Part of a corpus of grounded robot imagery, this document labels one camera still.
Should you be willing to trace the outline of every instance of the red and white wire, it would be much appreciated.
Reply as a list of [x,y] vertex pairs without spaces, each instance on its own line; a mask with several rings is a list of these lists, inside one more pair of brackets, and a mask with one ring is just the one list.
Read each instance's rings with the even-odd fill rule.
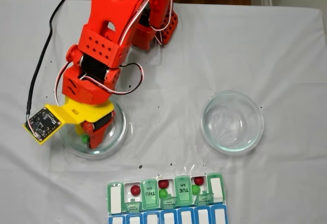
[[56,82],[55,82],[55,99],[56,99],[56,103],[57,105],[59,106],[59,102],[58,102],[58,97],[57,97],[57,89],[58,89],[58,84],[59,84],[59,81],[60,81],[60,78],[62,76],[62,74],[64,73],[64,71],[67,69],[69,65],[69,62],[67,62],[59,71],[58,73],[58,76],[56,78]]
[[154,30],[154,31],[163,31],[163,30],[165,30],[168,26],[169,26],[169,24],[170,24],[170,21],[171,21],[171,19],[172,19],[172,12],[173,12],[173,0],[170,0],[170,9],[169,9],[169,19],[168,19],[168,22],[167,22],[167,24],[166,24],[166,26],[165,27],[163,27],[163,28],[155,28],[155,27],[153,27],[151,24],[150,24],[150,22],[149,22],[149,25],[150,25],[150,27]]
[[129,22],[128,26],[126,27],[124,33],[123,33],[123,36],[119,42],[120,45],[123,44],[124,40],[125,40],[125,37],[129,31],[129,29],[132,27],[132,25],[135,23],[136,19],[142,14],[143,12],[143,9],[146,7],[147,3],[149,2],[150,0],[144,0],[144,2],[140,5],[140,7],[138,8],[138,10],[136,11],[136,13],[134,14],[134,16],[132,17],[132,20]]
[[31,132],[33,133],[33,135],[35,137],[37,137],[37,133],[34,131],[34,129],[32,128],[32,125],[31,125],[31,122],[30,122],[30,115],[29,114],[26,114],[26,121],[27,121],[27,124],[31,130]]
[[136,90],[136,89],[141,85],[141,83],[142,83],[143,80],[144,80],[144,72],[143,72],[143,68],[142,68],[142,66],[141,66],[140,64],[138,64],[138,63],[129,63],[129,64],[125,64],[125,65],[120,65],[120,67],[126,67],[126,66],[128,66],[128,65],[132,65],[132,64],[135,64],[135,65],[138,66],[139,71],[140,71],[140,73],[141,73],[141,78],[140,78],[140,80],[139,80],[138,85],[137,85],[133,90],[131,90],[131,91],[127,91],[127,92],[119,92],[119,91],[112,90],[112,89],[108,88],[107,86],[105,86],[104,84],[98,82],[98,81],[95,80],[94,78],[92,78],[92,77],[90,77],[90,76],[86,76],[86,75],[82,76],[81,79],[83,80],[83,79],[85,78],[85,79],[90,80],[91,82],[93,82],[94,84],[98,85],[100,88],[104,89],[104,90],[107,91],[108,93],[111,93],[111,94],[114,94],[114,95],[127,95],[127,94],[130,94],[131,92],[135,91],[135,90]]
[[[139,83],[138,85],[133,89],[133,90],[130,90],[130,91],[127,91],[127,92],[119,92],[119,91],[115,91],[115,90],[112,90],[108,87],[106,87],[104,84],[98,82],[97,80],[95,80],[94,78],[90,77],[90,76],[87,76],[86,74],[84,76],[81,77],[81,80],[82,79],[88,79],[90,80],[91,82],[93,82],[94,84],[98,85],[99,87],[101,87],[102,89],[104,89],[105,91],[111,93],[111,94],[114,94],[114,95],[127,95],[127,94],[130,94],[131,92],[135,91],[143,82],[144,80],[144,71],[143,71],[143,68],[140,64],[138,63],[129,63],[129,64],[125,64],[125,65],[120,65],[120,67],[126,67],[126,66],[129,66],[129,65],[132,65],[132,64],[135,64],[138,66],[139,68],[139,71],[140,71],[140,74],[141,74],[141,78],[139,80]],[[59,102],[58,102],[58,97],[57,97],[57,89],[58,89],[58,84],[59,84],[59,81],[60,81],[60,78],[62,76],[62,74],[64,73],[64,71],[67,69],[69,63],[67,62],[62,68],[61,70],[59,71],[58,73],[58,76],[56,78],[56,82],[55,82],[55,99],[56,99],[56,103],[57,105],[59,106]]]

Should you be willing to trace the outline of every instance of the red candy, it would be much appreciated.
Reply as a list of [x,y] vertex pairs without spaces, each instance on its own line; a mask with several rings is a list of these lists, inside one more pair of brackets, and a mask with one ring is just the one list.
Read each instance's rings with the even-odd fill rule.
[[194,178],[195,185],[202,186],[204,183],[203,177],[198,176]]
[[169,186],[169,181],[168,180],[161,180],[159,181],[159,188],[161,189],[166,189]]
[[139,196],[140,193],[141,193],[141,189],[140,189],[139,186],[134,185],[134,186],[131,187],[131,194],[133,196]]

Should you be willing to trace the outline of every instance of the glass bowl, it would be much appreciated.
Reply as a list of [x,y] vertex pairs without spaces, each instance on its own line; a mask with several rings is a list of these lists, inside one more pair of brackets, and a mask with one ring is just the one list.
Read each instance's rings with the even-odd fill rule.
[[223,91],[208,99],[201,117],[201,131],[216,150],[225,154],[244,154],[261,139],[264,118],[246,95]]
[[85,158],[104,158],[118,151],[127,132],[127,118],[122,106],[115,101],[111,102],[114,104],[115,116],[106,129],[103,142],[96,149],[82,143],[83,135],[76,133],[74,125],[66,124],[60,129],[61,139],[72,153]]

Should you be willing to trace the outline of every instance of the white table surface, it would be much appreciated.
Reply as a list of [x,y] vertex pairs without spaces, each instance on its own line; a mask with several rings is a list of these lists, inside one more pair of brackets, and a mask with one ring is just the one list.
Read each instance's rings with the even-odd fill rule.
[[[0,223],[107,223],[108,182],[210,172],[224,176],[230,223],[326,222],[327,47],[320,11],[175,4],[179,24],[170,44],[149,53],[133,49],[127,58],[145,70],[142,86],[120,98],[130,121],[127,141],[114,156],[89,161],[58,136],[39,146],[21,126],[58,3],[0,0]],[[55,77],[89,5],[68,0],[58,12],[32,113],[55,103]],[[137,78],[137,70],[122,73],[121,88]],[[225,89],[249,95],[265,118],[261,142],[243,157],[224,156],[201,136],[206,100]]]

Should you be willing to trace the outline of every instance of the green ball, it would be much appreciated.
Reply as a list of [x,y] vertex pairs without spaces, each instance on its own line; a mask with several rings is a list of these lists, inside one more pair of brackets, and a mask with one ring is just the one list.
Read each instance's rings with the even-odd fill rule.
[[200,187],[197,185],[192,185],[192,193],[193,193],[193,195],[200,194]]
[[90,136],[82,135],[81,136],[81,141],[82,141],[83,144],[87,144],[90,141]]
[[161,190],[159,191],[159,197],[160,197],[160,198],[168,197],[168,192],[167,192],[167,190],[166,190],[166,189],[161,189]]

